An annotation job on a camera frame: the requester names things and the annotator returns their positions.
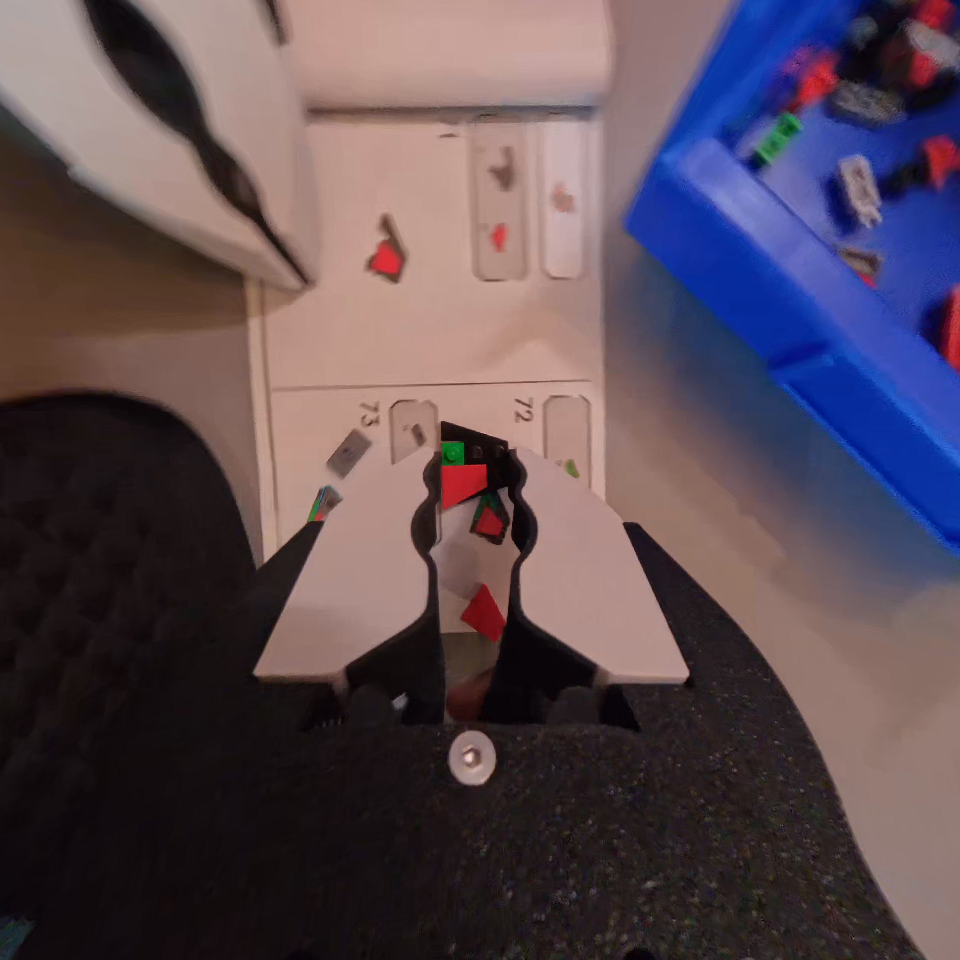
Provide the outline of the red sloped brick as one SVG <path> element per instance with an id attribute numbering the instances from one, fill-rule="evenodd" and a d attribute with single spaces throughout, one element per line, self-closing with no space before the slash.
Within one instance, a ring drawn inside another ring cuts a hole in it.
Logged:
<path id="1" fill-rule="evenodd" d="M 461 614 L 463 625 L 487 641 L 501 642 L 507 627 L 507 617 L 486 583 L 481 583 Z"/>

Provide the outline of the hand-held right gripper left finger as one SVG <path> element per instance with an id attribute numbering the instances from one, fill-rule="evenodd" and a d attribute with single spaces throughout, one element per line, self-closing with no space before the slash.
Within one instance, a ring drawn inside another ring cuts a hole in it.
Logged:
<path id="1" fill-rule="evenodd" d="M 317 538 L 254 668 L 260 681 L 344 683 L 363 657 L 437 618 L 439 458 L 370 451 Z"/>

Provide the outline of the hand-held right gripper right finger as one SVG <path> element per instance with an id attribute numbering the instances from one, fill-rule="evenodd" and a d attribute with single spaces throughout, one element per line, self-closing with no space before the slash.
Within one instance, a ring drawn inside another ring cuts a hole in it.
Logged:
<path id="1" fill-rule="evenodd" d="M 682 685 L 690 668 L 619 514 L 530 448 L 510 452 L 510 628 L 613 685 Z"/>

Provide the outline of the black and red brick assembly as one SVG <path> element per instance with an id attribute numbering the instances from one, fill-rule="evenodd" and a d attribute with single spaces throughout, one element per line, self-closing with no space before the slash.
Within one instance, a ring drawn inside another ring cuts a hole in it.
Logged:
<path id="1" fill-rule="evenodd" d="M 443 510 L 508 489 L 515 450 L 505 439 L 446 420 L 439 424 L 439 436 Z"/>

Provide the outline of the pile of loose toy bricks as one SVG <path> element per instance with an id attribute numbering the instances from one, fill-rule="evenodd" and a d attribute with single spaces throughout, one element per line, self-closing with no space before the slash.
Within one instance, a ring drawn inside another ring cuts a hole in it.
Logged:
<path id="1" fill-rule="evenodd" d="M 737 153 L 958 372 L 958 2 L 849 2 Z"/>

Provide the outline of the blue bin with divider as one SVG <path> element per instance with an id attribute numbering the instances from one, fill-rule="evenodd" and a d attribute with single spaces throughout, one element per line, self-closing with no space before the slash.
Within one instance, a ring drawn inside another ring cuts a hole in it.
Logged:
<path id="1" fill-rule="evenodd" d="M 738 155 L 777 71 L 841 29 L 848 3 L 733 3 L 626 230 L 958 554 L 958 371 Z"/>

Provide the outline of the grey flat brick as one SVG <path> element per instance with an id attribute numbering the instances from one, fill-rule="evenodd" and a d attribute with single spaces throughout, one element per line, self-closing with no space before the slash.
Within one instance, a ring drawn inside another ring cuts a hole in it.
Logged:
<path id="1" fill-rule="evenodd" d="M 373 448 L 373 442 L 359 429 L 351 429 L 326 461 L 330 474 L 346 479 Z"/>

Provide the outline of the white building instruction booklet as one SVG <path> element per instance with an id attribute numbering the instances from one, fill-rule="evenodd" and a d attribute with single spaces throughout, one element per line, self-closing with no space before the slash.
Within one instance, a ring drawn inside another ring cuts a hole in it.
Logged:
<path id="1" fill-rule="evenodd" d="M 399 457 L 414 411 L 572 462 L 604 497 L 609 3 L 279 6 L 318 279 L 247 286 L 266 556 L 319 487 L 346 490 L 344 435 Z"/>

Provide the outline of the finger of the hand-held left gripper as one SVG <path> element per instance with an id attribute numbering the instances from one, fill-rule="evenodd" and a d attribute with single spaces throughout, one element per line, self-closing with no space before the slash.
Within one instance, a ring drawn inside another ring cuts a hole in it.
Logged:
<path id="1" fill-rule="evenodd" d="M 294 95 L 292 61 L 273 2 Z M 126 2 L 2 2 L 2 107 L 71 178 L 153 230 L 239 273 L 300 291 L 219 200 L 193 154 L 124 79 Z"/>
<path id="2" fill-rule="evenodd" d="M 316 281 L 306 117 L 270 2 L 126 2 L 124 80 L 217 199 L 292 274 Z"/>

